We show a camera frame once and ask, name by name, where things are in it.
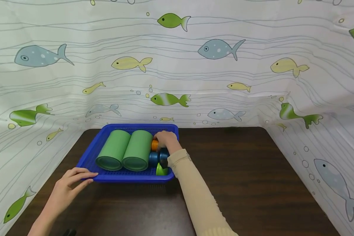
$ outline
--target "right hand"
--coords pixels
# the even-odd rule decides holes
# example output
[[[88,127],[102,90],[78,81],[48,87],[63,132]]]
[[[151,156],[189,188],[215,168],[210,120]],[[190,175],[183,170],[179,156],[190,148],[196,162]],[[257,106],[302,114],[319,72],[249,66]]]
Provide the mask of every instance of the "right hand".
[[[162,147],[166,147],[170,155],[173,152],[182,149],[180,143],[177,140],[177,136],[173,132],[167,132],[163,130],[155,134],[154,139],[159,141],[159,146],[157,149],[160,150]]]

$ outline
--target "yellow fish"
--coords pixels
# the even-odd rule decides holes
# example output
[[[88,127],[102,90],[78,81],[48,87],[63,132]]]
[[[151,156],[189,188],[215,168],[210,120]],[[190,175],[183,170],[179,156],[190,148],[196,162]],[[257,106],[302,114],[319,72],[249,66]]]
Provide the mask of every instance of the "yellow fish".
[[[282,124],[282,123],[278,123],[278,124],[276,124],[276,125],[278,125],[278,126],[280,126],[280,127],[283,128],[282,132],[284,132],[285,129],[287,128],[287,127],[286,127],[284,124]]]
[[[294,60],[288,57],[277,60],[270,68],[274,73],[284,73],[292,70],[295,78],[298,77],[301,71],[309,69],[307,65],[301,65],[298,67]]]
[[[142,72],[146,72],[145,65],[148,65],[152,62],[152,58],[147,57],[138,62],[134,57],[121,57],[113,62],[111,65],[115,69],[134,69],[135,67],[139,67]]]
[[[160,120],[161,120],[161,121],[170,121],[170,120],[174,121],[174,120],[173,120],[173,117],[172,117],[172,118],[161,117]]]
[[[60,128],[58,129],[58,131],[52,132],[51,134],[47,135],[46,137],[46,141],[50,141],[51,139],[53,139],[59,132],[62,132],[63,130],[61,130]]]
[[[227,85],[227,87],[234,90],[247,90],[248,92],[250,92],[250,88],[251,88],[251,86],[246,86],[245,84],[242,83],[232,83],[230,85]]]
[[[96,90],[96,89],[97,89],[98,87],[100,87],[100,86],[106,87],[106,86],[104,85],[104,82],[100,82],[100,83],[98,83],[98,84],[93,85],[92,87],[89,87],[89,88],[84,89],[84,90],[83,90],[83,93],[84,93],[84,94],[91,94],[94,90]]]

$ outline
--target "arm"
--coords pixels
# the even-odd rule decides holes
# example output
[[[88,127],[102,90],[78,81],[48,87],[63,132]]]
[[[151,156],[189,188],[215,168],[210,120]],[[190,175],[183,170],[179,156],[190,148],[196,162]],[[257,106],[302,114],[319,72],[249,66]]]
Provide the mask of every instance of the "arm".
[[[180,182],[197,236],[238,236],[222,216],[205,181],[175,135],[162,131],[155,138],[159,140],[159,146],[167,147],[170,153],[168,166]]]
[[[75,189],[72,189],[71,185],[80,179],[95,176],[97,176],[97,173],[92,173],[85,168],[75,167],[68,170],[63,177],[56,182],[50,198],[41,214],[33,223],[28,236],[48,236],[56,218],[71,204],[78,193],[93,182],[93,179],[86,179]]]

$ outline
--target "left hand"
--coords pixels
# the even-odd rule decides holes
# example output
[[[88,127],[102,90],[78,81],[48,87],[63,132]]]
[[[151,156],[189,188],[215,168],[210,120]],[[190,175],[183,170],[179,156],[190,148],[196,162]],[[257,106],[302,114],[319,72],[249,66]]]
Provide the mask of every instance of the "left hand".
[[[92,173],[88,169],[75,167],[69,169],[63,177],[58,180],[55,187],[45,205],[45,211],[53,217],[59,216],[75,199],[86,186],[93,182],[93,179],[86,179],[80,183],[75,189],[71,185],[80,179],[93,178],[98,173]]]

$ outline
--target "orange cap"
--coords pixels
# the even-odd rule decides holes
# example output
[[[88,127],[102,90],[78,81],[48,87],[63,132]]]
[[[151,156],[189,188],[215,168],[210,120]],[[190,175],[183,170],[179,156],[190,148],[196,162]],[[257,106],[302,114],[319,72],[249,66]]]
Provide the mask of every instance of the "orange cap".
[[[152,140],[152,144],[151,144],[152,151],[157,151],[157,146],[159,146],[159,142],[157,140]]]

